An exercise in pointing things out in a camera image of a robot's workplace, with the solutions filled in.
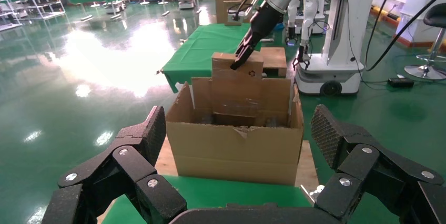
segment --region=reflective floor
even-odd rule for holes
[[[201,1],[201,6],[199,16],[168,6],[171,13],[162,17],[162,6],[134,5],[120,22],[91,8],[87,10],[94,19],[81,22],[81,9],[69,7],[67,16],[0,33],[1,223],[39,223],[60,174],[103,151],[121,128],[146,118],[152,106],[170,108],[176,95],[156,71],[180,39],[198,25],[215,22],[214,1]],[[380,25],[371,62],[392,34]],[[274,35],[276,41],[267,46],[281,46],[283,32]],[[323,37],[312,38],[312,43],[321,50]],[[287,48],[288,61],[296,49]],[[403,73],[405,65],[420,63],[407,56],[414,53],[395,46],[364,78],[381,81]],[[384,146],[446,176],[444,85],[417,83],[412,90],[370,86],[374,89],[362,84],[359,94],[349,97],[302,95],[305,139],[311,140],[315,106],[326,104],[338,118],[366,127]],[[310,143],[325,183],[331,171]],[[376,204],[366,196],[353,216],[356,223],[396,223],[382,207],[370,212]]]

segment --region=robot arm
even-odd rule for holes
[[[274,29],[281,16],[286,13],[291,1],[266,0],[262,3],[260,10],[251,19],[251,28],[237,48],[236,59],[231,65],[232,69],[235,70],[246,62],[259,41]]]

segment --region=stool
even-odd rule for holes
[[[443,42],[444,34],[446,33],[446,3],[433,6],[424,17],[424,24],[441,28],[437,40],[432,47],[432,52],[429,55],[418,55],[417,58],[425,60],[425,65],[408,65],[404,70],[415,77],[424,79],[446,79],[446,71],[437,68],[433,65],[435,62],[446,62],[446,57],[438,56],[438,50]]]

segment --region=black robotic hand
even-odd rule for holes
[[[266,2],[263,4],[251,19],[251,28],[237,47],[236,59],[231,65],[231,69],[236,70],[248,60],[256,45],[261,39],[271,33],[282,16],[283,14],[272,8]]]

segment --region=power adapter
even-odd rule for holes
[[[387,84],[395,88],[412,88],[415,82],[410,78],[389,78]]]

